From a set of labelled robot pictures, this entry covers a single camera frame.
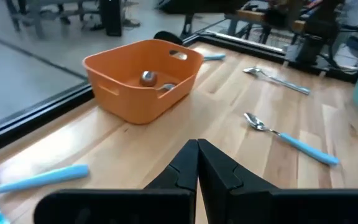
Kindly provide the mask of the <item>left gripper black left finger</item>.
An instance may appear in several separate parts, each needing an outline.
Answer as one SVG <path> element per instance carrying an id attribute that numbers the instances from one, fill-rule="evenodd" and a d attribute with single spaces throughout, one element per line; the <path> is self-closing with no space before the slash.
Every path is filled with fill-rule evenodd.
<path id="1" fill-rule="evenodd" d="M 195 224 L 198 142 L 191 139 L 143 189 L 62 189 L 45 196 L 34 224 Z"/>

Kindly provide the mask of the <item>black tower case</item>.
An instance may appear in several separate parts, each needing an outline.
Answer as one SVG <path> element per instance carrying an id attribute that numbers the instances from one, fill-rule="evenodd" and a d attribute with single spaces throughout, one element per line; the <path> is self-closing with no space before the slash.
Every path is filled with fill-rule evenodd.
<path id="1" fill-rule="evenodd" d="M 99 0 L 99 12 L 106 35 L 122 35 L 121 9 L 121 0 Z"/>

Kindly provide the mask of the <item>wooden workbench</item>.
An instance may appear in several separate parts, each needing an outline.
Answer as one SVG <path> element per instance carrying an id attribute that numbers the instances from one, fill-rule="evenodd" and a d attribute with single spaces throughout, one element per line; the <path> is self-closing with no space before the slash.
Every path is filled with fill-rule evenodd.
<path id="1" fill-rule="evenodd" d="M 224 16 L 230 20 L 227 34 L 249 40 L 257 29 L 257 43 L 266 44 L 273 30 L 302 33 L 307 11 L 304 0 L 245 0 L 245 3 Z"/>

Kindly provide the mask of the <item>orange plastic bin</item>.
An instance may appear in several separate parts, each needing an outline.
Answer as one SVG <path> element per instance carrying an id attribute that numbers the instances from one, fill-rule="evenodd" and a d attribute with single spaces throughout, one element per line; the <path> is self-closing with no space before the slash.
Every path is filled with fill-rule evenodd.
<path id="1" fill-rule="evenodd" d="M 99 106 L 132 124 L 147 124 L 188 95 L 203 63 L 203 55 L 164 40 L 147 39 L 85 57 L 94 97 Z M 157 74 L 154 87 L 140 85 L 144 71 Z M 170 91 L 157 91 L 175 83 Z"/>

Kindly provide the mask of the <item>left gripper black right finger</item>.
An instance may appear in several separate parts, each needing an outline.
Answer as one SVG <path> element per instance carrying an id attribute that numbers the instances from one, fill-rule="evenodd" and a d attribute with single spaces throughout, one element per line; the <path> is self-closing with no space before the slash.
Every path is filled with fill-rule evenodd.
<path id="1" fill-rule="evenodd" d="M 198 148 L 209 224 L 358 224 L 358 189 L 280 189 L 209 141 Z"/>

